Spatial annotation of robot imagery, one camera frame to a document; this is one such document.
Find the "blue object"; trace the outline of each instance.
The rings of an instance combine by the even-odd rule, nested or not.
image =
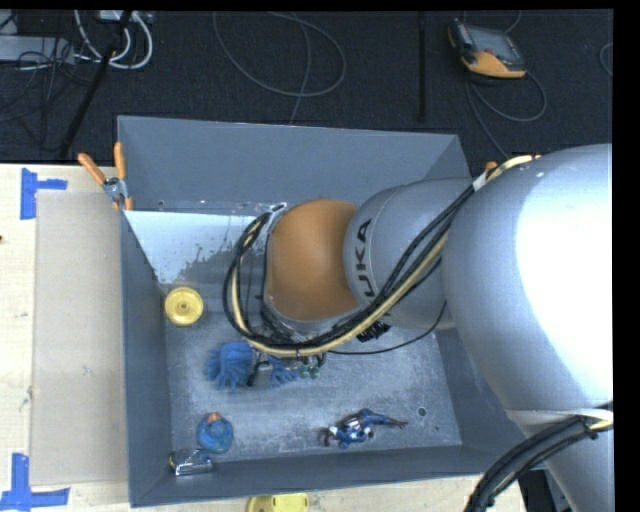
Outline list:
[[[200,446],[212,453],[225,453],[233,443],[233,425],[229,420],[214,413],[202,418],[196,437]]]
[[[38,181],[38,174],[22,168],[22,190],[20,197],[20,219],[36,217],[36,192],[40,189],[66,190],[66,180],[48,179]]]
[[[298,372],[295,370],[287,370],[279,358],[268,356],[268,359],[269,363],[271,363],[271,377],[269,377],[270,388],[279,388],[298,378]]]
[[[338,441],[340,448],[348,448],[351,443],[364,443],[373,437],[371,425],[396,425],[403,428],[406,421],[398,421],[384,414],[377,414],[370,409],[362,409],[358,414],[351,416],[342,422],[340,427],[330,427],[324,436],[325,446],[333,437]]]
[[[253,371],[253,349],[244,341],[225,343],[209,353],[205,371],[207,379],[216,382],[218,389],[246,386]]]
[[[11,456],[11,490],[0,496],[0,510],[28,512],[32,507],[56,507],[66,505],[69,488],[59,491],[31,492],[29,487],[29,457],[21,453]]]

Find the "yellow lid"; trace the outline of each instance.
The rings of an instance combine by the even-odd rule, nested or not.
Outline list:
[[[307,512],[309,498],[306,493],[256,496],[249,500],[247,512]]]
[[[185,326],[195,323],[204,311],[200,294],[192,288],[171,290],[164,301],[164,311],[174,324]]]

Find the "dark floor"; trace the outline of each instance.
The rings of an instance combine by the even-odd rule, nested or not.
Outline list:
[[[89,55],[73,11],[13,12],[19,34],[59,36],[75,53]],[[79,14],[94,47],[104,52],[116,25],[97,22],[95,12]],[[120,114],[455,133],[473,174],[489,160],[612,138],[613,10],[427,11],[424,18],[410,11],[283,13],[305,24],[277,13],[153,13],[150,62],[138,70],[107,70],[65,159],[84,151],[99,164],[112,163]],[[504,115],[535,120],[506,119],[470,88],[470,73],[447,38],[449,22],[463,15],[467,23],[501,31],[517,21],[509,35],[529,76],[475,87]],[[418,120],[421,19],[424,122]],[[148,45],[139,25],[131,32],[134,48],[127,57],[135,53],[139,61]],[[120,62],[129,63],[127,57]],[[30,66],[27,56],[22,65]],[[98,69],[84,60],[37,71],[0,64],[0,161],[59,161]]]

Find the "blue tape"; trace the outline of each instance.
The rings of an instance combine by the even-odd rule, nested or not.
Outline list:
[[[20,219],[36,217],[36,192],[40,189],[66,190],[66,180],[48,179],[38,181],[38,174],[22,168],[22,189],[20,200]]]
[[[57,507],[69,501],[70,488],[59,491],[31,492],[29,457],[21,453],[11,456],[11,489],[0,496],[0,510],[29,512],[33,507]]]

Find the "bin floor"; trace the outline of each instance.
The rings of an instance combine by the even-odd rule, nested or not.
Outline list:
[[[269,367],[263,367],[253,387],[232,391],[217,389],[204,372],[211,349],[241,339],[224,314],[205,314],[186,328],[167,322],[166,333],[176,450],[196,446],[198,422],[219,412],[231,421],[235,435],[232,448],[218,456],[220,461],[335,453],[343,450],[322,444],[324,429],[365,407],[409,424],[402,430],[374,426],[372,439],[345,452],[461,443],[434,334],[383,354],[328,354],[317,379],[298,378],[274,389],[268,386]],[[416,334],[419,331],[392,328],[377,340],[353,340],[340,350],[377,350]]]

